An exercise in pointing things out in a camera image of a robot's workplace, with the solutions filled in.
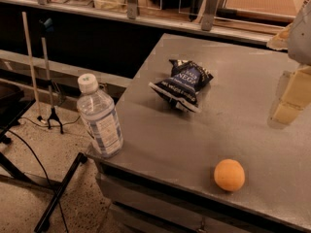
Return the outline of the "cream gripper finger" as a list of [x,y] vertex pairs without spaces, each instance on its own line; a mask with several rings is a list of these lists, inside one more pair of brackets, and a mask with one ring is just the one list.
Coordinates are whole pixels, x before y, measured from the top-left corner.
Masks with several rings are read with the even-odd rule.
[[311,66],[300,65],[290,74],[272,119],[282,124],[291,124],[310,103]]
[[266,46],[272,50],[286,50],[291,27],[292,25],[289,24],[283,28],[266,43]]

